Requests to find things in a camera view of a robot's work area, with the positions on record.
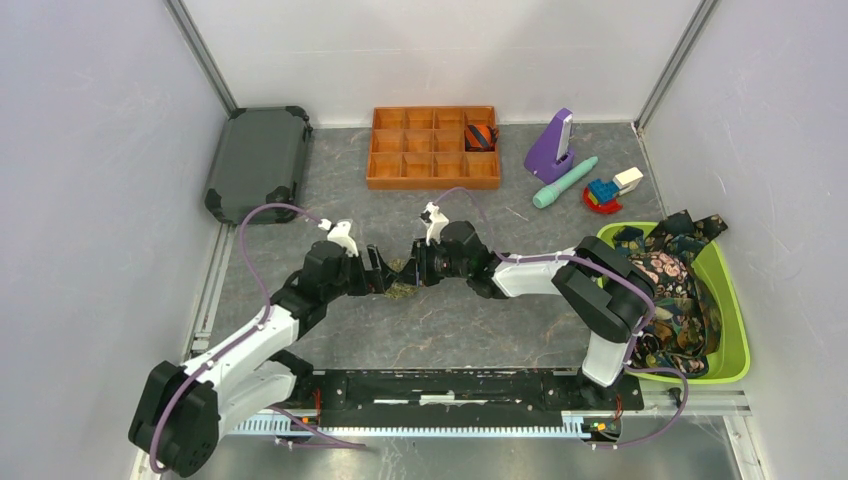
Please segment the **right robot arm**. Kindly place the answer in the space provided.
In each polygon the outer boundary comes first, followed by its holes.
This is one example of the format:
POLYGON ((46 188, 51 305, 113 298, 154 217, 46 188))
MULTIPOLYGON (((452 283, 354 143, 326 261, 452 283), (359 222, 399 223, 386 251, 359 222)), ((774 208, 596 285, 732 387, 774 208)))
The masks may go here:
POLYGON ((637 331, 653 316, 657 290, 643 268, 596 236, 563 251, 522 256, 489 249, 468 221, 449 222, 436 239, 415 240, 398 275, 417 287, 448 278, 464 280, 483 298, 563 297, 590 330, 577 392, 591 408, 617 396, 617 380, 637 331))

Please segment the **black gold leaf tie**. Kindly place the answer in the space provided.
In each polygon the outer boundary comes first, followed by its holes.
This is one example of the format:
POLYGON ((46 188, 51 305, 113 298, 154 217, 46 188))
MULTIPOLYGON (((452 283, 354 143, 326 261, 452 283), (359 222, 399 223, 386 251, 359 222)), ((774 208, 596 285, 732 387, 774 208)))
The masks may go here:
POLYGON ((649 252, 663 252, 692 261, 728 229, 720 215, 693 220, 687 210, 665 217, 645 238, 649 252))

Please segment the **navy orange floral tie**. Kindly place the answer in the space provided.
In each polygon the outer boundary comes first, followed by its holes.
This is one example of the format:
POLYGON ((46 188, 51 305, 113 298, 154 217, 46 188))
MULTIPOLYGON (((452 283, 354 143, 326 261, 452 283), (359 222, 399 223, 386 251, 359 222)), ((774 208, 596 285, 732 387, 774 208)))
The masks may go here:
MULTIPOLYGON (((613 236, 614 248, 629 257, 649 252, 645 238, 649 233, 626 226, 613 236)), ((694 276, 696 298, 655 304, 655 316, 644 328, 631 356, 638 368, 674 368, 688 378, 705 375, 709 370, 707 356, 714 353, 721 339, 721 315, 714 296, 696 275, 694 259, 681 260, 694 276)))

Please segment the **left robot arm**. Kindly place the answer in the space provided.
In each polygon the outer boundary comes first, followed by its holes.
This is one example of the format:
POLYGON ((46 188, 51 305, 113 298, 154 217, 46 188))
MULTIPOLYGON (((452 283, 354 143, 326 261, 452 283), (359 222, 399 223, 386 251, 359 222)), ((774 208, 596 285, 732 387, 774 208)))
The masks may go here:
POLYGON ((257 315, 206 353, 180 365, 163 361, 148 374, 128 438, 156 473, 196 473, 222 436, 258 411, 284 401, 306 405, 314 394, 308 366, 277 354, 324 319, 343 296, 382 294, 396 280, 375 245, 363 255, 321 240, 303 266, 257 315))

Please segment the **mint green cylinder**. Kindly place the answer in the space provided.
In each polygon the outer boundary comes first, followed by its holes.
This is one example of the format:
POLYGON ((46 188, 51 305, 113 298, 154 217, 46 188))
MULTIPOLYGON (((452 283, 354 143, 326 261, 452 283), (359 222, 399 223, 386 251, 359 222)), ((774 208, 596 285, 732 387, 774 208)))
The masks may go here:
POLYGON ((537 209, 550 206, 565 190, 587 175, 597 165, 598 161, 599 158, 597 156, 592 156, 583 160, 577 166, 572 167, 563 176, 538 190, 532 198, 532 204, 537 209))

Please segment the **black pink rose tie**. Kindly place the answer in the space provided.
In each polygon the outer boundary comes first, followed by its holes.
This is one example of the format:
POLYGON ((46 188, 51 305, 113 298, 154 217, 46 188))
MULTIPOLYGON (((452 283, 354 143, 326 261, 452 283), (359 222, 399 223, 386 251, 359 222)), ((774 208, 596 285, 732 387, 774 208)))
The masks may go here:
POLYGON ((656 284, 657 305, 696 298, 694 276, 677 257, 664 252, 642 252, 631 254, 628 259, 656 284))

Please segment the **rolled orange striped tie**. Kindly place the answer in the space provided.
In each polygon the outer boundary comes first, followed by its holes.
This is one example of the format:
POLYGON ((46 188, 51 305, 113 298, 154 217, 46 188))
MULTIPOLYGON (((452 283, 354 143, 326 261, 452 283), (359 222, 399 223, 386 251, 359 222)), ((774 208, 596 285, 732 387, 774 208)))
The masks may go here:
POLYGON ((497 127, 487 124, 468 124, 464 129, 466 152, 492 152, 499 138, 497 127))

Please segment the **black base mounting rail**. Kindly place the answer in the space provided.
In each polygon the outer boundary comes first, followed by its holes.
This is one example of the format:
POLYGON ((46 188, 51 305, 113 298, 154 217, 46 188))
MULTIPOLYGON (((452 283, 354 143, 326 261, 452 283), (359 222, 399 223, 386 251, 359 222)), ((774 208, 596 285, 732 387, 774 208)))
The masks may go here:
POLYGON ((551 368, 315 371, 279 407, 321 427, 555 427, 564 412, 640 411, 637 378, 600 387, 551 368))

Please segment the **purple metronome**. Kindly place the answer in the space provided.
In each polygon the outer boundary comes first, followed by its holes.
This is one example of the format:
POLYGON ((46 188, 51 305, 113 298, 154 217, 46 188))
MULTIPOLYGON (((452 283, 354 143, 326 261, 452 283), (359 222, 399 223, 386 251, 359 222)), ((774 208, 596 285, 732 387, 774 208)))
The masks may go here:
POLYGON ((572 111, 560 109, 525 157, 525 169, 544 184, 555 182, 572 169, 575 158, 570 145, 572 126, 572 111))

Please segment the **green gold vine tie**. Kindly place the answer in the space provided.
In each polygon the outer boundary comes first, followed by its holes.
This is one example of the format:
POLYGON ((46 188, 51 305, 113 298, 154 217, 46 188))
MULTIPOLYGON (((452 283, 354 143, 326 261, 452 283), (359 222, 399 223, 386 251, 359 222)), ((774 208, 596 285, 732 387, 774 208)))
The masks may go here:
MULTIPOLYGON (((389 262, 389 267, 395 271, 400 272, 406 264, 406 260, 403 259, 394 259, 389 262)), ((400 280, 395 281, 390 288, 386 290, 384 296, 390 299, 398 300, 403 298, 409 298, 417 293, 419 290, 415 285, 409 285, 402 283, 400 280)))

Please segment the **orange wooden compartment tray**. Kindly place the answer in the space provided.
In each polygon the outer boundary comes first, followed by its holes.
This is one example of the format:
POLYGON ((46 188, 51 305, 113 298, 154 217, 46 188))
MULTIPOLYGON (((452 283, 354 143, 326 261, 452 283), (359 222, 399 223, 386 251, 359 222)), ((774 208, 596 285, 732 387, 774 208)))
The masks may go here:
POLYGON ((492 106, 396 106, 373 110, 366 184, 371 190, 496 190, 499 138, 492 152, 466 152, 468 124, 497 127, 492 106))

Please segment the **lime green plastic bin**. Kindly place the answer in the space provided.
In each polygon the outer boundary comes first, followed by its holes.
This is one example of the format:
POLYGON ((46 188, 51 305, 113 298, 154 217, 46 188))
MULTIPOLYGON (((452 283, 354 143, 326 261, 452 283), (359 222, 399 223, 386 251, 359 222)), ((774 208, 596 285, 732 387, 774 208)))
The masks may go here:
MULTIPOLYGON (((645 233, 650 233, 658 223, 611 223, 602 227, 598 236, 614 248, 613 236, 620 228, 630 226, 638 228, 645 233)), ((687 377, 693 384, 734 383, 747 374, 750 366, 750 352, 741 308, 728 273, 728 267, 716 240, 717 238, 699 254, 693 266, 696 275, 706 284, 714 296, 714 300, 720 311, 722 326, 721 339, 717 350, 707 356, 709 363, 708 372, 697 378, 687 377)), ((647 377, 657 381, 675 383, 678 380, 676 376, 668 372, 674 368, 634 367, 645 370, 647 377)))

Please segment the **colourful toy brick boat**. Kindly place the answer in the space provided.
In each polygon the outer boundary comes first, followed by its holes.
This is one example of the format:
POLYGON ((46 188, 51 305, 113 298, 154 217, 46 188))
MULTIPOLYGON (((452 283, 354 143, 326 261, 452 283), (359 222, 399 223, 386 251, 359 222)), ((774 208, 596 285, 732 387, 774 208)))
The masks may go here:
POLYGON ((618 173, 610 181, 594 179, 588 183, 582 193, 584 205, 591 211, 610 215, 622 209, 618 198, 634 190, 644 175, 637 167, 618 173))

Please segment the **dark green hard case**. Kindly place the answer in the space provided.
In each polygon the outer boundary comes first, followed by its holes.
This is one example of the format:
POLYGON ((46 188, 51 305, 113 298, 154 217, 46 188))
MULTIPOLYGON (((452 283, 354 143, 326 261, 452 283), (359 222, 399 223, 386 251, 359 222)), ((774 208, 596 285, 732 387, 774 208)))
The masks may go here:
POLYGON ((221 131, 203 203, 236 225, 268 203, 298 206, 313 128, 300 106, 239 108, 221 131))

